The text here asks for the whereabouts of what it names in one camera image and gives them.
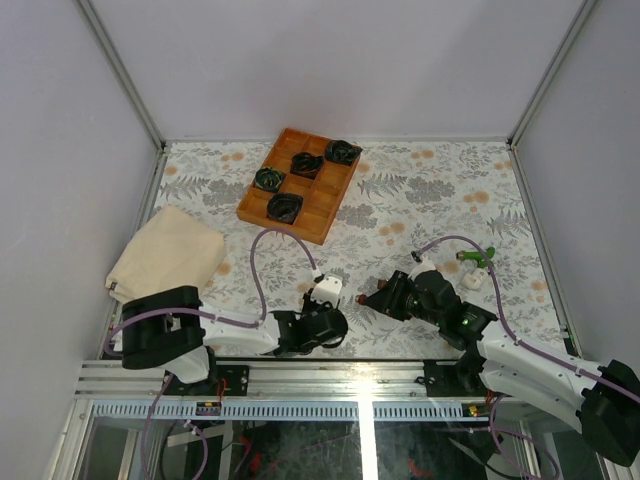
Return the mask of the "brown water faucet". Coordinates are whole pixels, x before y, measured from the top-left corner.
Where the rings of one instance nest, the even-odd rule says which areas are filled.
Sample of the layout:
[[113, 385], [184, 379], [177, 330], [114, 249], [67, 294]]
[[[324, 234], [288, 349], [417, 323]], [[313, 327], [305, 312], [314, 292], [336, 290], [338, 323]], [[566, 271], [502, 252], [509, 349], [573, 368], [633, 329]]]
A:
[[[384, 279], [379, 279], [377, 281], [377, 285], [376, 285], [376, 290], [381, 290], [383, 289], [385, 286], [387, 285], [387, 281]], [[366, 300], [367, 300], [368, 296], [366, 294], [359, 294], [356, 298], [355, 301], [359, 304], [359, 305], [364, 305]]]

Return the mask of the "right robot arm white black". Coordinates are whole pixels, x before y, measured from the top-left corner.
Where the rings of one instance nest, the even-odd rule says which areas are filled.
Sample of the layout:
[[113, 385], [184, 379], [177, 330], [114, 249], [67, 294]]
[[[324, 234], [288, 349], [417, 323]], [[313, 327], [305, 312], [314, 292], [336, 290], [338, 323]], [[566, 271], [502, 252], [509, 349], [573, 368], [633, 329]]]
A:
[[497, 316], [462, 300], [436, 270], [395, 272], [358, 303], [395, 320], [420, 319], [461, 351], [456, 382], [527, 402], [563, 421], [605, 459], [631, 466], [639, 453], [639, 379], [626, 364], [600, 365], [509, 334]]

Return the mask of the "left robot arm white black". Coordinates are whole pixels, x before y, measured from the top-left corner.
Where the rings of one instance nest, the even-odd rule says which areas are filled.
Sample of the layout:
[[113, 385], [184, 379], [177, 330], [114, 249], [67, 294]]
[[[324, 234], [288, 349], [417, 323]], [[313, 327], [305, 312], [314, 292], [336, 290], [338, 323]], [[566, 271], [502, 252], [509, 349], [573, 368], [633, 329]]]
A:
[[292, 357], [336, 348], [348, 333], [343, 313], [330, 302], [303, 312], [276, 310], [261, 319], [202, 302], [194, 286], [181, 286], [125, 303], [120, 355], [127, 370], [161, 368], [197, 394], [219, 381], [215, 347], [235, 347], [251, 355]]

